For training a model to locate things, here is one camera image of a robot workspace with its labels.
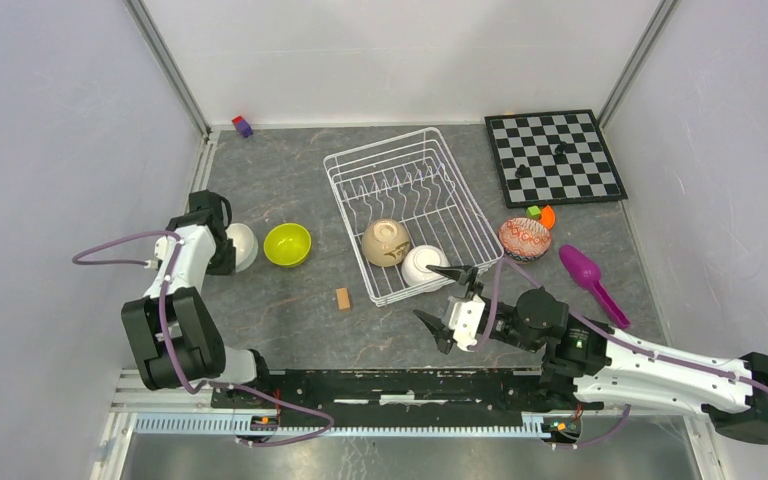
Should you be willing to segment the white ribbed bowl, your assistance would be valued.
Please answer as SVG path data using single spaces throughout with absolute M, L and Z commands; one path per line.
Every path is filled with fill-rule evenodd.
M 226 228 L 226 234 L 232 241 L 235 256 L 235 272 L 248 269 L 257 258 L 259 242 L 251 228 L 243 223 L 231 223 Z

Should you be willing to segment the blue patterned bowl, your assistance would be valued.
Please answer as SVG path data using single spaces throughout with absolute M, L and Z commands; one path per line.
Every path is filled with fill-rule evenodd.
M 540 259 L 552 244 L 550 231 L 537 220 L 526 217 L 505 221 L 497 236 L 505 255 L 523 263 Z

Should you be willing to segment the beige ceramic bowl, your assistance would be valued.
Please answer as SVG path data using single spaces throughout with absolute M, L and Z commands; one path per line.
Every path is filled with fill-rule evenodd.
M 394 219 L 372 222 L 361 237 L 361 252 L 372 265 L 391 267 L 401 263 L 412 243 L 406 227 Z

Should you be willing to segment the yellow bowl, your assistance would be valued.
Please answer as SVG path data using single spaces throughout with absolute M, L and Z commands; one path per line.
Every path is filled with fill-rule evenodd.
M 274 265 L 285 268 L 301 265 L 311 249 L 311 233 L 298 223 L 283 223 L 274 227 L 263 242 L 266 258 Z

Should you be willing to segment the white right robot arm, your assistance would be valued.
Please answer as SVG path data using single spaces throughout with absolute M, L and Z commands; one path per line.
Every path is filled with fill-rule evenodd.
M 542 355 L 537 385 L 526 397 L 537 411 L 621 404 L 701 415 L 716 433 L 768 445 L 768 355 L 716 358 L 658 345 L 571 310 L 542 285 L 513 305 L 483 296 L 473 266 L 429 267 L 465 286 L 443 317 L 416 316 L 447 354 L 475 351 L 488 340 Z

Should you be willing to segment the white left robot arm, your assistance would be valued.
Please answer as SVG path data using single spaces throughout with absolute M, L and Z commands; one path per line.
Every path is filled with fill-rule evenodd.
M 123 305 L 121 318 L 141 380 L 149 390 L 177 389 L 213 380 L 236 385 L 250 407 L 266 405 L 274 381 L 257 351 L 224 345 L 201 297 L 207 275 L 232 275 L 241 254 L 230 234 L 230 201 L 201 190 L 189 195 L 189 209 L 172 218 L 160 270 L 144 295 Z

